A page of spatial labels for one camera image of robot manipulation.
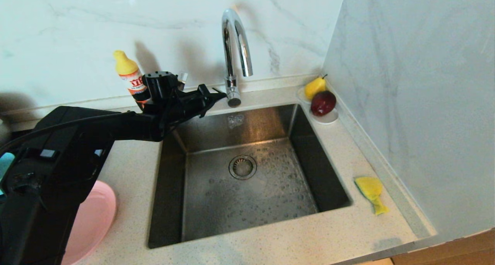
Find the yellow green sponge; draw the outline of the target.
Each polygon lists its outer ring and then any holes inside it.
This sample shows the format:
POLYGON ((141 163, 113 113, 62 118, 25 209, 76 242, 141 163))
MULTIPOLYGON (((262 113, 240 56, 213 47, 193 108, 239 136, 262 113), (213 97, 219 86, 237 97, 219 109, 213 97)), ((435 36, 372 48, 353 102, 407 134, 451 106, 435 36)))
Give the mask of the yellow green sponge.
POLYGON ((361 194, 373 205, 375 215, 382 215, 389 212, 388 207, 381 200, 383 185, 378 178, 368 176, 357 177, 354 178, 354 183, 361 194))

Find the stainless steel sink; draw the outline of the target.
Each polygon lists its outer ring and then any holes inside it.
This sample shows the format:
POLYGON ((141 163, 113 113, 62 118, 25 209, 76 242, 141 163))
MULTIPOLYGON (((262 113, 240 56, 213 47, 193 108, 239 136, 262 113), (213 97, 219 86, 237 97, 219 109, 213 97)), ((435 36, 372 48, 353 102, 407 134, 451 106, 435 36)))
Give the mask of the stainless steel sink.
POLYGON ((147 247, 167 247, 352 203, 309 117, 288 104, 193 118, 162 142, 147 247), (229 173, 255 159, 247 180, 229 173))

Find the yellow pear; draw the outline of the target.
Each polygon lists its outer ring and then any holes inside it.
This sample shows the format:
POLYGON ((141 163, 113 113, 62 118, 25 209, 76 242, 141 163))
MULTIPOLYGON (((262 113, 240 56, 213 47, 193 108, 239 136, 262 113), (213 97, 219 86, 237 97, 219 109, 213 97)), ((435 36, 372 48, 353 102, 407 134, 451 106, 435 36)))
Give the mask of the yellow pear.
POLYGON ((324 76, 320 76, 306 84, 304 87, 304 95, 306 99, 311 101, 316 94, 319 92, 323 92, 326 90, 326 77, 327 74, 324 76))

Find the round metal drain strainer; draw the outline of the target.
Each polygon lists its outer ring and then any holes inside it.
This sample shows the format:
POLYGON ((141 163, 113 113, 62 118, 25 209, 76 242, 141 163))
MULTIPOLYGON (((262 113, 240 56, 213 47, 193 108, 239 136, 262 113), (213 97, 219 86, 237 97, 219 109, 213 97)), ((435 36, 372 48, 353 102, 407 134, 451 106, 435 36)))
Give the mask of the round metal drain strainer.
POLYGON ((247 180, 255 175, 258 164, 255 159, 248 155, 235 156, 229 163, 229 173, 239 180, 247 180))

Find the small white dish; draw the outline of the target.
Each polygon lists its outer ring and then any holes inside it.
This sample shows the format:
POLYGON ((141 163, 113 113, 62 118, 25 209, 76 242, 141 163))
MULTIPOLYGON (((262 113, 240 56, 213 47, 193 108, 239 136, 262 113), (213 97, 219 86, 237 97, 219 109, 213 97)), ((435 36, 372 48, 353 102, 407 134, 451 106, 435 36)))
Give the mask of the small white dish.
POLYGON ((311 101, 307 99, 304 92, 304 87, 301 87, 296 92, 296 95, 300 102, 309 110, 310 117, 318 124, 329 125, 339 119, 339 114, 336 108, 324 116, 315 116, 311 113, 311 101))

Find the teal bowl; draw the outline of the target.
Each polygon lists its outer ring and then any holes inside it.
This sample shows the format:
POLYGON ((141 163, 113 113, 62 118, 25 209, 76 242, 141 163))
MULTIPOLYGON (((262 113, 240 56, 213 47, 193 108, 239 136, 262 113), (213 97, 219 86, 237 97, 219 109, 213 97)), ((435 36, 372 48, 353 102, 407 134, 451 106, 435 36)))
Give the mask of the teal bowl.
POLYGON ((5 174, 7 173, 8 168, 10 167, 11 163, 14 161, 15 156, 14 154, 10 152, 6 152, 5 154, 0 157, 0 198, 4 197, 4 192, 1 187, 1 182, 2 179, 5 177, 5 174))

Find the pink plate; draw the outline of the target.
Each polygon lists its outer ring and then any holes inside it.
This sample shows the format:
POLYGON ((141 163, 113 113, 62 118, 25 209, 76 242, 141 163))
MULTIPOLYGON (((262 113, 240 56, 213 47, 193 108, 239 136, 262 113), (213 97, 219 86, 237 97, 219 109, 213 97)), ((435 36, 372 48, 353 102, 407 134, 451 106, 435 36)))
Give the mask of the pink plate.
POLYGON ((115 192, 97 180, 79 207, 61 265, 76 265, 90 256, 108 233, 116 212, 115 192))

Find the chrome gooseneck faucet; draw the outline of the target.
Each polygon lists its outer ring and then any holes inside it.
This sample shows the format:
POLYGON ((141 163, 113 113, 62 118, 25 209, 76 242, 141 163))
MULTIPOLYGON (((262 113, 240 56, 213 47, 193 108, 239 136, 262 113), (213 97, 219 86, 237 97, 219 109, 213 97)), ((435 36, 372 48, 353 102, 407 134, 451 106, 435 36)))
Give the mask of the chrome gooseneck faucet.
POLYGON ((241 71, 244 77, 253 75, 253 66, 246 31, 242 20, 235 9, 227 8, 223 11, 221 30, 226 66, 224 82, 227 105, 230 108, 237 108, 241 105, 242 100, 239 87, 237 86, 237 75, 234 69, 234 45, 236 45, 237 51, 239 52, 241 71))

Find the yellow-capped detergent bottle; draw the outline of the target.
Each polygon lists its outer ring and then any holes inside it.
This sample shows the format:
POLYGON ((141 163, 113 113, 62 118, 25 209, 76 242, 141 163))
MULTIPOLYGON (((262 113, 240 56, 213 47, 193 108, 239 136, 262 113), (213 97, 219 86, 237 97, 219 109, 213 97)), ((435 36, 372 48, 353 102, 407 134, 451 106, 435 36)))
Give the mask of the yellow-capped detergent bottle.
POLYGON ((143 74, 134 60, 129 59, 122 50, 115 50, 113 57, 116 61, 115 69, 138 107, 143 110, 151 95, 148 87, 143 83, 143 74))

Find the dark red apple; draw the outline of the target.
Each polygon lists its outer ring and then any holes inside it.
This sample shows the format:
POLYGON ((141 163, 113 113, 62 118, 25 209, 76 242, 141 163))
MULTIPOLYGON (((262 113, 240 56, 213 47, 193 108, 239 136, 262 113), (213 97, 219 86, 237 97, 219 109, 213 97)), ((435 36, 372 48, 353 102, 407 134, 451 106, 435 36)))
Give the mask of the dark red apple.
POLYGON ((322 117, 330 113, 336 106, 336 96, 325 90, 313 96, 311 101, 311 113, 314 116, 322 117))

